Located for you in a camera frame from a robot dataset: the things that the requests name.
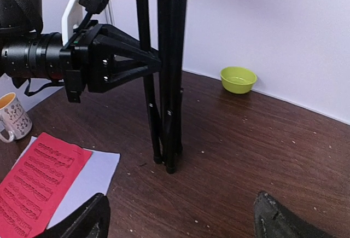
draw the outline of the mug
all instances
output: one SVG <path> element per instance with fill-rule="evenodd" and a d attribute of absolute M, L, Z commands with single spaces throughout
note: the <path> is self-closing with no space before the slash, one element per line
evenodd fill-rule
<path fill-rule="evenodd" d="M 21 102 L 13 92 L 0 98 L 0 121 L 9 134 L 9 139 L 7 139 L 0 133 L 0 140 L 6 143 L 24 138 L 33 126 Z"/>

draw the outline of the red paper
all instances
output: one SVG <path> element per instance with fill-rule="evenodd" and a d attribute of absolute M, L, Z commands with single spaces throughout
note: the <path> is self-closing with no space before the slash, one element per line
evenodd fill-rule
<path fill-rule="evenodd" d="M 91 154 L 41 134 L 0 184 L 0 237 L 42 233 Z"/>

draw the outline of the bowl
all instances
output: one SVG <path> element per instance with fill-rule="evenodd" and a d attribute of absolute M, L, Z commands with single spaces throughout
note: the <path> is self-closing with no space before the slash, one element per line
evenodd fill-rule
<path fill-rule="evenodd" d="M 257 80 L 254 72 L 244 67 L 227 67 L 221 71 L 223 87 L 231 93 L 248 93 Z"/>

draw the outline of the white paper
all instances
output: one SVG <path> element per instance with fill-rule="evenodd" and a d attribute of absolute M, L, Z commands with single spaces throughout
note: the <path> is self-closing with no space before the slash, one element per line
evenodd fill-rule
<path fill-rule="evenodd" d="M 32 137 L 29 145 L 21 153 L 17 161 L 26 153 L 37 138 Z M 115 169 L 119 163 L 120 154 L 91 150 L 92 156 L 73 182 L 66 196 L 61 201 L 48 225 L 48 229 L 67 218 L 96 193 L 106 195 Z"/>

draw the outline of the bowl rim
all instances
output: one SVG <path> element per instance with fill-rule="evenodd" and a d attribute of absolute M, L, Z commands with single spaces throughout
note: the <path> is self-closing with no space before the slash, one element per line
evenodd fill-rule
<path fill-rule="evenodd" d="M 250 82 L 250 83 L 247 83 L 247 84 L 239 84 L 239 83 L 235 83 L 235 82 L 229 81 L 223 76 L 223 71 L 228 69 L 228 68 L 240 68 L 240 69 L 246 70 L 246 71 L 248 71 L 248 72 L 250 72 L 251 74 L 254 75 L 254 81 Z M 249 70 L 249 69 L 247 69 L 245 67 L 225 67 L 224 69 L 221 70 L 220 76 L 221 76 L 221 79 L 225 80 L 226 82 L 229 82 L 229 83 L 235 84 L 235 85 L 240 85 L 240 86 L 249 86 L 249 85 L 255 84 L 258 81 L 258 76 L 253 71 L 251 71 L 251 70 Z"/>

